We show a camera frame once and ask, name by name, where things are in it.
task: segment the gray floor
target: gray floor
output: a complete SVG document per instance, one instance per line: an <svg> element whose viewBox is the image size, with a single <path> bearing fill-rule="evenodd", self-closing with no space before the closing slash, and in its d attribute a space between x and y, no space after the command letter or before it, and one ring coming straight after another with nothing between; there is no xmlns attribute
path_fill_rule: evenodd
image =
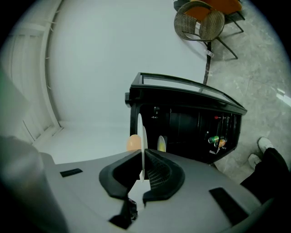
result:
<svg viewBox="0 0 291 233"><path fill-rule="evenodd" d="M216 162L218 169L236 182L253 172L247 160L249 155L262 156L256 143L260 137L268 137L289 168L291 165L291 106L278 98L284 97L282 91L285 97L291 96L289 60L272 27L248 1L243 2L243 13L246 20L238 24L244 33L237 33L239 29L231 23L225 25L221 34L239 59L234 60L222 44L214 41L215 56L207 83L248 110L237 149Z"/></svg>

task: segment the orange ball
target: orange ball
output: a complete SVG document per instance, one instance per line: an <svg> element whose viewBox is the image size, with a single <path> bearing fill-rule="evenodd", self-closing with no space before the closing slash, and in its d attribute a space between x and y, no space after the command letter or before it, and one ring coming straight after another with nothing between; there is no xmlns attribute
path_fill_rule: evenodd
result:
<svg viewBox="0 0 291 233"><path fill-rule="evenodd" d="M128 151L133 151L133 150L140 150L141 149L141 138L137 134L133 134L129 137L127 144L126 144L126 149Z"/></svg>

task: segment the white sneaker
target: white sneaker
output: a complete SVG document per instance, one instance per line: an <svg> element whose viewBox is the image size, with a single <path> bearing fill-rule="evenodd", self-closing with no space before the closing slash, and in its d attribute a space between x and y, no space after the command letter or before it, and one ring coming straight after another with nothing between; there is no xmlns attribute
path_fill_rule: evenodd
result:
<svg viewBox="0 0 291 233"><path fill-rule="evenodd" d="M258 140L258 146L263 154L265 153L266 149L274 148L272 142L268 138L265 138L265 137L261 137Z"/></svg>
<svg viewBox="0 0 291 233"><path fill-rule="evenodd" d="M255 169L258 163L262 162L262 160L255 154L251 154L248 158L248 161L253 169Z"/></svg>

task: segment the black display cabinet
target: black display cabinet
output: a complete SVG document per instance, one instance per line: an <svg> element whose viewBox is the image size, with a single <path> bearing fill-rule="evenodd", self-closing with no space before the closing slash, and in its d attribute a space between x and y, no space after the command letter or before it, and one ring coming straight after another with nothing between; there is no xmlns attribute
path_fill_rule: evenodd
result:
<svg viewBox="0 0 291 233"><path fill-rule="evenodd" d="M233 151L247 110L227 94L183 78L138 73L125 94L131 107L130 135L137 134L138 114L142 115L148 148L157 149L160 135L166 151L212 164ZM223 147L209 143L218 136Z"/></svg>

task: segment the chair leg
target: chair leg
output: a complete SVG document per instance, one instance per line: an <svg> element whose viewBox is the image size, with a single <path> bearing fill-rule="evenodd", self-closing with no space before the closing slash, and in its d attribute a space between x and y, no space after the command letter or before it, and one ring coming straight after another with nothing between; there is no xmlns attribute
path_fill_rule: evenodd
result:
<svg viewBox="0 0 291 233"><path fill-rule="evenodd" d="M236 26L241 30L241 32L244 32L244 30L237 24L237 22L231 16L228 15L227 17L230 18L232 22L236 24Z"/></svg>
<svg viewBox="0 0 291 233"><path fill-rule="evenodd" d="M230 47L228 47L219 37L217 37L217 40L222 43L224 45L225 48L227 48L232 54L233 56L236 57L236 59L238 59L237 55L230 49Z"/></svg>
<svg viewBox="0 0 291 233"><path fill-rule="evenodd" d="M245 18L244 18L244 16L239 12L239 11L237 11L237 14L243 19L243 20L246 20Z"/></svg>

